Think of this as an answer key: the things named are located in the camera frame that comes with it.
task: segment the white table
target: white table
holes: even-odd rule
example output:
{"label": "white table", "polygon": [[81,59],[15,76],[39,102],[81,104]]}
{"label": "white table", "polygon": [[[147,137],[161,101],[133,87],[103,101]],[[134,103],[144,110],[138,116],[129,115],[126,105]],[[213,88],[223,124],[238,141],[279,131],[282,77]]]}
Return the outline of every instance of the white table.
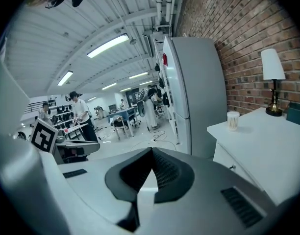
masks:
{"label": "white table", "polygon": [[217,139],[213,161],[265,190],[274,203],[300,191],[300,125],[260,108],[240,117],[237,131],[227,122],[207,131]]}
{"label": "white table", "polygon": [[64,132],[64,135],[65,135],[65,136],[68,135],[68,137],[69,137],[70,139],[72,139],[70,133],[75,132],[76,137],[77,137],[78,140],[79,140],[79,137],[78,137],[78,135],[77,135],[77,133],[76,133],[76,130],[79,130],[80,133],[81,133],[81,135],[82,135],[82,137],[85,139],[85,136],[83,135],[83,132],[82,132],[82,129],[81,129],[81,128],[84,127],[84,126],[86,126],[86,125],[88,125],[88,124],[86,123],[86,124],[83,124],[83,125],[76,125],[76,126],[73,126],[73,127],[71,127],[71,128],[68,128],[68,129],[67,129],[67,132]]}

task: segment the fluorescent light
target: fluorescent light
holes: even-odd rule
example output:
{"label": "fluorescent light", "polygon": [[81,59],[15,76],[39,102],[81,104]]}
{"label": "fluorescent light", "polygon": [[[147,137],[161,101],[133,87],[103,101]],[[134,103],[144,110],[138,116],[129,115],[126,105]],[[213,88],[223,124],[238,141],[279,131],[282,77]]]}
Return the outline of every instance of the fluorescent light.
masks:
{"label": "fluorescent light", "polygon": [[96,55],[100,54],[101,52],[103,52],[103,51],[105,51],[105,50],[107,50],[107,49],[110,49],[110,48],[112,48],[113,46],[118,45],[118,44],[120,44],[120,43],[122,43],[122,42],[125,42],[125,41],[127,41],[128,39],[129,39],[129,37],[128,37],[127,34],[125,33],[125,34],[123,34],[123,35],[121,35],[121,36],[118,36],[118,37],[116,37],[116,38],[114,38],[114,39],[108,41],[107,43],[105,43],[105,44],[99,46],[98,48],[94,49],[93,51],[89,52],[89,53],[87,54],[87,56],[90,57],[90,58],[93,58],[93,57],[95,57]]}
{"label": "fluorescent light", "polygon": [[146,83],[142,83],[140,85],[149,84],[149,83],[152,83],[152,81],[149,81],[149,82],[146,82]]}
{"label": "fluorescent light", "polygon": [[135,75],[135,76],[131,76],[131,77],[129,77],[129,79],[139,77],[139,76],[143,76],[143,75],[148,75],[148,72],[144,72],[144,73],[141,73],[141,74],[138,74],[138,75]]}
{"label": "fluorescent light", "polygon": [[128,91],[128,90],[130,90],[131,89],[131,87],[129,87],[129,88],[127,88],[127,89],[123,89],[123,90],[121,90],[120,92],[125,92],[125,91]]}
{"label": "fluorescent light", "polygon": [[61,81],[59,81],[59,83],[57,84],[58,86],[62,86],[66,81],[67,81],[67,79],[69,79],[70,78],[70,76],[73,74],[73,72],[72,71],[68,71],[66,74],[65,74],[65,76],[63,76],[63,78],[61,79]]}
{"label": "fluorescent light", "polygon": [[110,87],[112,87],[112,86],[114,86],[114,85],[117,85],[117,83],[110,84],[110,85],[108,85],[108,86],[106,86],[106,87],[102,88],[102,90],[105,90],[105,89],[107,89],[107,88],[110,88]]}

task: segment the table lamp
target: table lamp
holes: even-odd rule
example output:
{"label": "table lamp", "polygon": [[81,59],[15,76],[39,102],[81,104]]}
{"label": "table lamp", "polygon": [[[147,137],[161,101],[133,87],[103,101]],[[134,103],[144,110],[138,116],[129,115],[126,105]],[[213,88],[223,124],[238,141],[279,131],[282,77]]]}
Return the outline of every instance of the table lamp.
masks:
{"label": "table lamp", "polygon": [[266,49],[261,52],[262,67],[263,67],[263,80],[272,80],[272,102],[266,109],[266,113],[274,116],[282,116],[282,110],[277,107],[278,92],[276,91],[276,80],[285,79],[284,70],[281,61],[275,49]]}

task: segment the brick wall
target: brick wall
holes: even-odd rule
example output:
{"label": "brick wall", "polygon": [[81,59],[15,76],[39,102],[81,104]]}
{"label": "brick wall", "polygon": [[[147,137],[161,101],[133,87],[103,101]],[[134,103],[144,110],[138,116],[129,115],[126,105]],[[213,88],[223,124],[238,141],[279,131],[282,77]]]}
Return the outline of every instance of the brick wall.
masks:
{"label": "brick wall", "polygon": [[267,48],[277,50],[286,74],[279,106],[300,103],[300,33],[276,0],[184,0],[176,35],[213,39],[229,110],[246,114],[271,102],[260,55]]}

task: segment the desk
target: desk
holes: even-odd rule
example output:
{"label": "desk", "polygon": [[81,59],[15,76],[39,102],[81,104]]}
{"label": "desk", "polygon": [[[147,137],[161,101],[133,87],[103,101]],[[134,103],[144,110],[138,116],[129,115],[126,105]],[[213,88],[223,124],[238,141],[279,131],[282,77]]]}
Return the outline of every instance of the desk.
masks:
{"label": "desk", "polygon": [[123,117],[123,120],[127,121],[128,123],[128,128],[129,128],[129,131],[130,131],[130,134],[131,136],[133,137],[134,136],[134,133],[132,131],[132,127],[130,125],[130,118],[132,116],[134,116],[134,118],[136,118],[136,121],[138,122],[138,119],[137,119],[137,113],[136,113],[136,107],[132,107],[132,108],[127,108],[125,110],[121,110],[121,111],[118,111],[116,113],[112,113],[108,116],[108,122],[110,122],[110,118],[113,118],[114,116],[122,116]]}
{"label": "desk", "polygon": [[85,136],[83,135],[83,132],[82,132],[82,129],[81,129],[81,128],[82,128],[83,126],[86,126],[86,125],[88,125],[88,124],[86,123],[86,124],[83,124],[83,125],[76,125],[76,126],[74,126],[74,127],[68,128],[68,129],[67,129],[67,132],[64,132],[64,136],[68,135],[68,137],[69,137],[70,139],[72,139],[71,136],[70,136],[70,133],[75,132],[76,137],[77,137],[78,140],[79,140],[79,137],[77,136],[77,133],[76,133],[76,130],[79,130],[80,133],[81,133],[81,135],[82,135],[82,137],[85,139]]}

